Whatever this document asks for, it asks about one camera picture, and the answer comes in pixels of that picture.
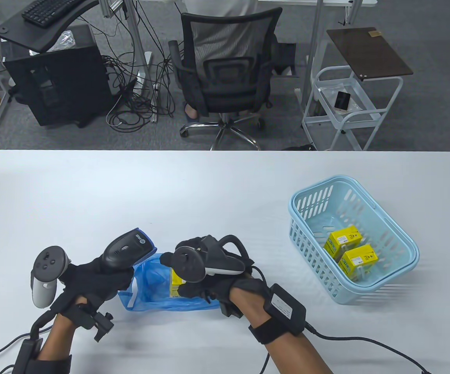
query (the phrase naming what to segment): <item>keyboard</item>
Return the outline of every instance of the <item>keyboard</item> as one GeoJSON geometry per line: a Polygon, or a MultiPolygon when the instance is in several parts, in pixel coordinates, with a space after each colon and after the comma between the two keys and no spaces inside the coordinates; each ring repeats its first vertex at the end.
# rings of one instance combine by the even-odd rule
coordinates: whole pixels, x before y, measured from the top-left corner
{"type": "Polygon", "coordinates": [[[36,0],[22,12],[22,17],[34,25],[48,27],[85,0],[36,0]]]}

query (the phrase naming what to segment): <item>black computer case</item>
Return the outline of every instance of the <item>black computer case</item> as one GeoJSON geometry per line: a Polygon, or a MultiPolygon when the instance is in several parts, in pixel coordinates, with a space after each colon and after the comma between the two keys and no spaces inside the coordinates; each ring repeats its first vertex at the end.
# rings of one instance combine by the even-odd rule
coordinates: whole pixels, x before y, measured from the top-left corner
{"type": "Polygon", "coordinates": [[[89,25],[68,27],[72,48],[31,55],[26,48],[2,42],[2,56],[22,102],[41,126],[85,126],[116,103],[107,70],[89,25]]]}

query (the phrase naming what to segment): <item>human hand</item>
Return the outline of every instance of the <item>human hand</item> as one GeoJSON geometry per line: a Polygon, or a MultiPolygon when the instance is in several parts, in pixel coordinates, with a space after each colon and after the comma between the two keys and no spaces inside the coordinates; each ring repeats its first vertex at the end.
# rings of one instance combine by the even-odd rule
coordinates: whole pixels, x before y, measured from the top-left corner
{"type": "Polygon", "coordinates": [[[100,257],[83,265],[69,264],[59,280],[64,283],[64,292],[52,304],[51,310],[56,313],[63,312],[73,302],[80,304],[81,296],[87,304],[95,298],[96,307],[104,301],[116,296],[120,290],[126,290],[133,279],[133,267],[113,271],[102,267],[100,257]]]}
{"type": "MultiPolygon", "coordinates": [[[[184,242],[180,242],[179,244],[177,244],[176,248],[180,248],[182,246],[189,246],[195,249],[202,248],[202,238],[197,237],[194,239],[186,240],[184,242]]],[[[266,297],[268,296],[268,288],[262,281],[251,277],[254,261],[252,261],[247,256],[241,257],[235,253],[225,251],[225,249],[223,249],[223,251],[227,256],[234,257],[240,260],[244,264],[245,272],[239,275],[207,275],[200,282],[184,283],[178,288],[178,293],[180,296],[186,298],[201,297],[208,302],[211,302],[210,300],[216,299],[220,301],[222,311],[225,315],[228,316],[230,314],[234,314],[237,315],[237,317],[240,317],[240,312],[239,310],[237,310],[237,308],[234,308],[234,310],[230,310],[230,308],[234,306],[234,303],[230,301],[231,289],[237,287],[266,297]]]]}

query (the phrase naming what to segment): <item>smartphone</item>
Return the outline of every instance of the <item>smartphone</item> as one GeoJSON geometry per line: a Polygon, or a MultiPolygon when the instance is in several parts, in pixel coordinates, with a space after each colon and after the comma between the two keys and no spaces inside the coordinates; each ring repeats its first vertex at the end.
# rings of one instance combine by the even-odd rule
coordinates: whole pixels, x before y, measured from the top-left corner
{"type": "Polygon", "coordinates": [[[346,92],[338,92],[338,97],[336,97],[335,108],[341,110],[348,110],[348,105],[350,104],[350,94],[346,92]]]}

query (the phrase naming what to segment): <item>yellow box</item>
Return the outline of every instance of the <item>yellow box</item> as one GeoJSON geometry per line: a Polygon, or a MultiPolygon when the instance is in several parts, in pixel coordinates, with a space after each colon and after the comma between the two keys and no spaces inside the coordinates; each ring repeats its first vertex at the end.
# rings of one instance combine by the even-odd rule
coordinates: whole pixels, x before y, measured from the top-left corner
{"type": "Polygon", "coordinates": [[[324,244],[324,249],[338,262],[343,251],[355,248],[360,244],[361,240],[362,235],[358,232],[357,228],[350,226],[349,228],[332,232],[326,244],[324,244]]]}
{"type": "Polygon", "coordinates": [[[339,267],[351,280],[357,280],[360,275],[369,272],[369,269],[378,262],[379,258],[370,244],[350,249],[343,253],[339,261],[339,267]]]}
{"type": "Polygon", "coordinates": [[[170,285],[170,297],[180,297],[178,294],[178,286],[185,283],[185,281],[177,276],[177,273],[171,269],[171,285],[170,285]]]}

